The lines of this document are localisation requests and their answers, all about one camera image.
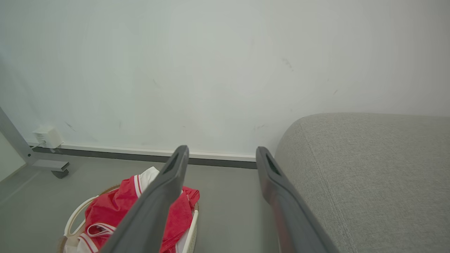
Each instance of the red garment with white stripes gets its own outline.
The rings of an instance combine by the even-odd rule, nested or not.
[[[80,247],[92,253],[98,252],[158,173],[152,167],[140,175],[123,180],[118,189],[97,197],[86,209],[85,231],[78,237]],[[176,242],[190,227],[192,210],[199,198],[198,190],[183,187],[180,197],[169,209],[161,253],[175,252]]]

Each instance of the white outlet box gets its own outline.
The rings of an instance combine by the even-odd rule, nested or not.
[[[39,143],[44,143],[41,145],[44,148],[55,149],[63,143],[56,128],[51,126],[40,127],[33,134]]]

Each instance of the gray sofa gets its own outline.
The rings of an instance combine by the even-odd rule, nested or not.
[[[450,252],[450,118],[324,113],[275,159],[340,252]]]

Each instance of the laundry basket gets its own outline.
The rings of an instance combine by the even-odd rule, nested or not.
[[[108,193],[110,191],[113,191],[115,189],[118,189],[120,185],[115,185],[106,191],[102,192],[100,195]],[[85,202],[83,202],[81,205],[79,205],[75,211],[73,211],[72,215],[70,216],[69,220],[67,221],[66,227],[64,229],[64,235],[62,236],[59,244],[58,244],[58,250],[57,253],[71,253],[76,252],[76,248],[78,245],[78,236],[85,230],[85,222],[86,220],[83,220],[81,224],[73,231],[72,226],[75,222],[75,219],[77,216],[87,207],[89,204],[98,197],[99,195],[92,197]],[[192,222],[189,230],[186,232],[183,237],[180,240],[179,243],[183,243],[182,245],[179,245],[177,243],[177,253],[193,253],[194,252],[194,246],[195,246],[195,240],[197,238],[197,218],[198,218],[198,203],[195,204],[194,212],[193,212]]]

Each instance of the gray floor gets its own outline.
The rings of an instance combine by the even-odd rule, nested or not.
[[[70,162],[70,174],[25,168],[0,183],[0,252],[56,252],[67,219],[86,199],[163,163],[39,154]],[[188,165],[184,185],[200,190],[195,253],[278,252],[275,224],[256,170]]]

